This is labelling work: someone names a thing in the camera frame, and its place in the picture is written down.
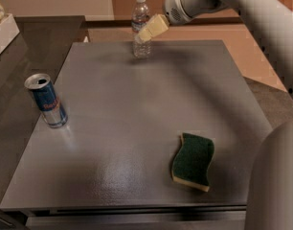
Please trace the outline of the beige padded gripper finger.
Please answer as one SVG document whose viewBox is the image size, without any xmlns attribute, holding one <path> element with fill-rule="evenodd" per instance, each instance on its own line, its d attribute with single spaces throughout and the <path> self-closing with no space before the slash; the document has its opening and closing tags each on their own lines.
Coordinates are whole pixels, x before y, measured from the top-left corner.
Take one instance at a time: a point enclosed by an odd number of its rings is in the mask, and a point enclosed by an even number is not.
<svg viewBox="0 0 293 230">
<path fill-rule="evenodd" d="M 163 14 L 153 15 L 137 34 L 137 42 L 145 43 L 169 29 L 169 21 Z"/>
</svg>

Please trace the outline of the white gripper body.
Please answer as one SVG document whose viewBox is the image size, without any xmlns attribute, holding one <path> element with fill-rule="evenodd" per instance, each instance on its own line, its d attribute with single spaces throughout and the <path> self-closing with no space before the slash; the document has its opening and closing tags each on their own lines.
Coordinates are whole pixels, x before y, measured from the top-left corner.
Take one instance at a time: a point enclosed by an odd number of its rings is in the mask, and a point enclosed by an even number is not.
<svg viewBox="0 0 293 230">
<path fill-rule="evenodd" d="M 170 25 L 184 25 L 196 16 L 226 9 L 220 0 L 165 0 L 163 13 Z"/>
</svg>

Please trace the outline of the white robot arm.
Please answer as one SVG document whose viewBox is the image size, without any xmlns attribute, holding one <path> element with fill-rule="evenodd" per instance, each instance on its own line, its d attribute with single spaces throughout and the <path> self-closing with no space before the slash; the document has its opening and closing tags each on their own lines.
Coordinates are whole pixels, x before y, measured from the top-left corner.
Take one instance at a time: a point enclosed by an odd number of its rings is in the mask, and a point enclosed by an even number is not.
<svg viewBox="0 0 293 230">
<path fill-rule="evenodd" d="M 277 87 L 293 101 L 293 11 L 278 0 L 165 0 L 136 40 L 149 41 L 170 25 L 230 8 L 262 50 L 271 76 L 257 80 Z M 264 139 L 251 173 L 245 230 L 293 230 L 293 119 Z"/>
</svg>

